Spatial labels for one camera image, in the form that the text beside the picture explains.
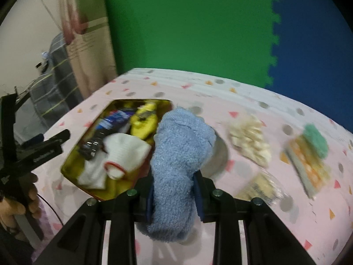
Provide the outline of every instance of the red trim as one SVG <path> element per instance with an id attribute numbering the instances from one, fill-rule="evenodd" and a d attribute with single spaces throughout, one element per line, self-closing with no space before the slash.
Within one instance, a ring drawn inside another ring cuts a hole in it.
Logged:
<path id="1" fill-rule="evenodd" d="M 108 165 L 111 165 L 111 166 L 116 167 L 116 169 L 122 171 L 124 174 L 127 173 L 126 170 L 125 170 L 123 167 L 121 167 L 119 164 L 114 163 L 114 162 L 112 162 L 112 161 L 107 161 L 107 162 L 104 164 L 104 169 L 105 169 L 105 171 L 108 171 L 108 169 L 107 169 L 107 166 L 108 166 Z"/>

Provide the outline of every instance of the mint green sponge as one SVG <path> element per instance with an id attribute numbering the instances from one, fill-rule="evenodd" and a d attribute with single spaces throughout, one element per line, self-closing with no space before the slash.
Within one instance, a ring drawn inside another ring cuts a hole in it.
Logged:
<path id="1" fill-rule="evenodd" d="M 329 151 L 326 139 L 317 130 L 314 124 L 306 124 L 303 136 L 320 158 L 326 158 Z"/>

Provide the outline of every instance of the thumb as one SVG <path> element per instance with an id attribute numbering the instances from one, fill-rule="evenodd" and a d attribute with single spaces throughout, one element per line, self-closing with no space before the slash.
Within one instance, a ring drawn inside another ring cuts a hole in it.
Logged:
<path id="1" fill-rule="evenodd" d="M 17 223 L 13 216 L 16 214 L 22 215 L 25 212 L 26 208 L 17 201 L 4 198 L 3 201 L 0 202 L 0 217 L 2 222 L 8 227 L 15 228 Z"/>

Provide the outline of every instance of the pink tablecloth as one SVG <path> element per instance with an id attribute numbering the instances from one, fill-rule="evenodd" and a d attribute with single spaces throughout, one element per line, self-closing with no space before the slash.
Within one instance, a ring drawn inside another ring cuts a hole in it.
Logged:
<path id="1" fill-rule="evenodd" d="M 259 171 L 258 166 L 240 156 L 228 142 L 226 123 L 245 114 L 255 114 L 264 123 L 263 133 L 271 145 L 268 171 L 282 185 L 286 197 L 272 206 L 317 264 L 330 265 L 352 233 L 353 135 L 319 112 L 284 96 L 197 73 L 176 70 L 133 69 L 105 85 L 61 118 L 46 138 L 68 128 L 71 139 L 64 153 L 38 168 L 38 191 L 66 222 L 89 197 L 60 173 L 60 166 L 90 123 L 115 99 L 163 98 L 174 106 L 190 109 L 204 118 L 227 142 L 229 161 L 216 186 L 235 194 Z M 281 159 L 283 145 L 314 123 L 329 143 L 325 162 L 332 168 L 331 182 L 310 200 L 290 163 Z M 60 226 L 52 218 L 54 230 Z M 214 224 L 195 221 L 187 243 L 153 242 L 136 230 L 138 264 L 211 264 Z"/>

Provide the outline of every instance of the green wall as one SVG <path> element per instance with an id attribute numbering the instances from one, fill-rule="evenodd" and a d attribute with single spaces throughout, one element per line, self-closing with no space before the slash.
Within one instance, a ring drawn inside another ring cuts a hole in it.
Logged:
<path id="1" fill-rule="evenodd" d="M 272 0 L 106 0 L 119 73 L 188 70 L 271 84 Z"/>

